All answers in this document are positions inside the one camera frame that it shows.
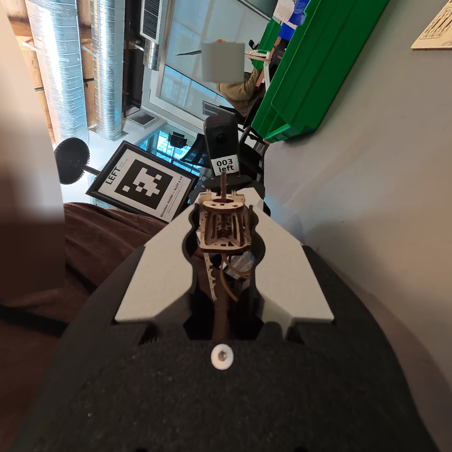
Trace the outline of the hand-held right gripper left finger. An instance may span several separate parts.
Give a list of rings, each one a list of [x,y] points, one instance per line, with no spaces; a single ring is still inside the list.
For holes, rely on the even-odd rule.
[[[194,204],[146,243],[115,315],[117,323],[150,322],[163,331],[189,319],[190,295],[197,285],[192,256],[198,249],[198,227]]]

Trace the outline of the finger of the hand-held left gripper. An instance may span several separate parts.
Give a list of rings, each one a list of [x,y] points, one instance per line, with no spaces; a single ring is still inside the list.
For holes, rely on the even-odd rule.
[[[247,207],[248,212],[254,207],[263,211],[263,198],[261,198],[255,188],[243,188],[243,196],[245,197],[245,206]]]

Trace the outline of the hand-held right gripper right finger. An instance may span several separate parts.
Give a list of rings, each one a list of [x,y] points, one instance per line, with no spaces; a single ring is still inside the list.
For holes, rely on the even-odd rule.
[[[335,317],[302,244],[257,206],[250,207],[253,313],[277,323],[283,336],[298,322],[330,324]]]

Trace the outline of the wooden cage-shaped model assembly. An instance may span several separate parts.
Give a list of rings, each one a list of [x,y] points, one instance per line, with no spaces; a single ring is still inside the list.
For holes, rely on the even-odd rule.
[[[251,246],[250,212],[245,195],[227,193],[227,174],[220,176],[220,194],[199,195],[199,247],[203,252],[234,255]]]

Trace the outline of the black office chair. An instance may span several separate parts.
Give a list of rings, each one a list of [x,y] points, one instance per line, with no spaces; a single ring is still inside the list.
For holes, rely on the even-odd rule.
[[[251,125],[244,126],[239,139],[240,174],[264,185],[264,157],[268,146]]]

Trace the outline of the black disc stand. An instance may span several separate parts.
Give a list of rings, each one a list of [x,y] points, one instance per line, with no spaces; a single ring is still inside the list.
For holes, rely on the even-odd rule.
[[[76,183],[84,172],[95,176],[100,174],[99,170],[88,166],[89,148],[82,139],[71,137],[63,140],[55,148],[54,157],[60,184],[71,185]]]

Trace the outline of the plywood parts sheet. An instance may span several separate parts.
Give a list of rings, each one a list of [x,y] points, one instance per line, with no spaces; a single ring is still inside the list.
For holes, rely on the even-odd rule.
[[[452,1],[449,0],[411,46],[412,50],[452,49]]]

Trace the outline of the blue plastic bin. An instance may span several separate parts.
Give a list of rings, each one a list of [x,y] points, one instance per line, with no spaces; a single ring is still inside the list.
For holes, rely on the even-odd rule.
[[[293,3],[294,3],[293,12],[290,18],[288,19],[288,22],[287,23],[283,22],[283,24],[281,25],[280,32],[278,34],[278,37],[286,41],[290,41],[296,28],[304,23],[306,19],[304,10],[308,5],[309,0],[297,0],[293,1]]]

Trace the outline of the white ceiling vent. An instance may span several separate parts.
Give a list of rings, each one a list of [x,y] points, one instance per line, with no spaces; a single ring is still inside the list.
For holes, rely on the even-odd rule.
[[[148,128],[157,122],[159,118],[140,109],[128,114],[126,120],[141,128]]]

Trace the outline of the person's brown clothing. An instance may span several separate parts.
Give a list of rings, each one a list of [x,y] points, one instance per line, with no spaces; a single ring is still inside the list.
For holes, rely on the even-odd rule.
[[[65,286],[9,298],[2,303],[51,320],[71,323],[107,278],[66,275]],[[1,320],[0,446],[7,451],[35,401],[59,338]]]

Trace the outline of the black framed marker sign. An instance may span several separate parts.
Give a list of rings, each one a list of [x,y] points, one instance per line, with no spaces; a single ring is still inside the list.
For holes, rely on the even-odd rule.
[[[86,195],[168,224],[185,209],[198,181],[197,175],[123,141]]]

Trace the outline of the white air vent unit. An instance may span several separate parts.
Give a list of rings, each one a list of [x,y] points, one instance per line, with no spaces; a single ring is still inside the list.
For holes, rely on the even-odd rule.
[[[141,1],[140,35],[155,44],[159,44],[162,2],[161,0]]]

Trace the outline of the silver ventilation duct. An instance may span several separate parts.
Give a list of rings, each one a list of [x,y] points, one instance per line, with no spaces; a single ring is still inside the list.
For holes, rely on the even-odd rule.
[[[76,1],[25,3],[56,144],[71,137],[88,144]]]
[[[164,42],[162,46],[149,39],[145,40],[143,65],[152,71],[159,71],[165,68],[168,43]]]
[[[97,133],[116,141],[121,137],[125,1],[92,0],[90,10]]]

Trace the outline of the green plastic bin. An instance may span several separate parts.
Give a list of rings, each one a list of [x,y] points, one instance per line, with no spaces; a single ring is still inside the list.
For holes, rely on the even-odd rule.
[[[387,0],[311,0],[252,122],[270,143],[314,132]]]

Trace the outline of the person's left forearm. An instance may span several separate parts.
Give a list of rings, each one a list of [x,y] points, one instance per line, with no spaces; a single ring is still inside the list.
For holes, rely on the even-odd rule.
[[[65,266],[92,294],[136,249],[183,218],[163,222],[88,203],[64,203]]]

